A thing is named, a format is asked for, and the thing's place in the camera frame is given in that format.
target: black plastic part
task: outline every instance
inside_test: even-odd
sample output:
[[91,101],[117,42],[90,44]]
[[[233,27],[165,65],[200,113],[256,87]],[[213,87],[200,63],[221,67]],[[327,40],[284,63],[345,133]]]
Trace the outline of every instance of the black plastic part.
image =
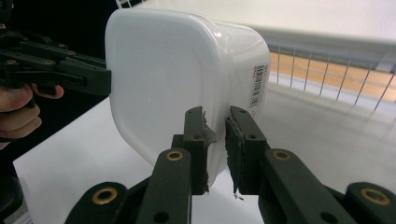
[[396,195],[375,184],[349,185],[344,206],[359,223],[396,223]]
[[183,148],[191,154],[192,195],[202,195],[208,191],[207,147],[205,118],[202,107],[198,106],[186,112],[184,121]]
[[0,23],[9,22],[11,10],[12,0],[0,0]]
[[267,150],[263,164],[288,223],[356,223],[292,152]]
[[239,189],[241,194],[258,195],[262,186],[260,161],[265,150],[270,149],[267,140],[253,117],[242,108],[231,106],[225,123],[225,146],[233,191]]
[[160,154],[136,224],[191,223],[191,155],[182,148]]
[[61,61],[59,70],[64,74],[60,77],[59,82],[66,89],[92,95],[109,95],[111,93],[110,70],[73,59]]
[[21,41],[20,46],[24,49],[24,52],[31,55],[35,55],[40,58],[52,59],[55,61],[63,60],[66,57],[72,57],[76,53],[74,51],[63,49],[59,47],[53,47],[47,44],[40,44],[33,41]]
[[13,214],[23,202],[20,181],[15,176],[0,178],[0,221]]
[[53,60],[43,59],[40,57],[14,52],[6,49],[0,49],[0,58],[6,58],[6,60],[15,60],[17,62],[32,66],[35,69],[43,71],[56,70],[56,62]]
[[127,189],[122,184],[98,184],[85,192],[73,207],[65,224],[114,224],[126,196]]
[[115,224],[134,224],[140,212],[140,206],[146,193],[149,178],[128,189],[127,199],[120,209],[120,215]]

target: table surface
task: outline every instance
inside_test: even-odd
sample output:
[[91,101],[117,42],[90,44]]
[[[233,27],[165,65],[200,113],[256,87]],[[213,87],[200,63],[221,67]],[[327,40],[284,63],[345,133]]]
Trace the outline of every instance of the table surface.
[[[269,83],[260,126],[271,147],[297,154],[323,183],[345,192],[367,181],[396,192],[394,119]],[[105,181],[131,187],[152,167],[120,137],[104,100],[15,162],[34,223],[63,223],[82,194]],[[262,223],[257,197],[236,200],[228,171],[193,197],[192,223]]]

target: plastic food container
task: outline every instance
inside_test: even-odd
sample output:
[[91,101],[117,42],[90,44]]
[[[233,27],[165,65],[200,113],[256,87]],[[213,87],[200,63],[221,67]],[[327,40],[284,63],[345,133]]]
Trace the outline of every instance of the plastic food container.
[[112,71],[110,104],[123,139],[155,164],[182,134],[184,114],[202,106],[217,134],[208,151],[209,186],[226,166],[225,125],[230,105],[258,119],[270,55],[250,28],[202,16],[155,9],[119,9],[106,27]]

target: finger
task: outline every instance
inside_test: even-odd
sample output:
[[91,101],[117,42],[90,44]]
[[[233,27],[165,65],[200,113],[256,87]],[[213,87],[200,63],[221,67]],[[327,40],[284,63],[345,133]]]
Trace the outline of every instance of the finger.
[[0,142],[0,150],[8,146],[9,143],[2,143]]
[[38,127],[40,127],[41,123],[42,123],[41,118],[35,117],[29,123],[27,123],[26,125],[24,125],[23,127],[17,130],[10,132],[0,131],[0,136],[4,138],[23,138],[27,136],[29,133],[32,133]]
[[9,112],[19,109],[32,99],[33,93],[28,85],[20,89],[0,87],[0,112]]
[[23,107],[10,113],[0,113],[0,131],[10,132],[17,130],[32,121],[40,114],[40,108]]
[[55,94],[53,95],[40,92],[36,84],[32,84],[32,90],[35,94],[49,99],[59,99],[64,95],[64,88],[59,85],[55,86]]

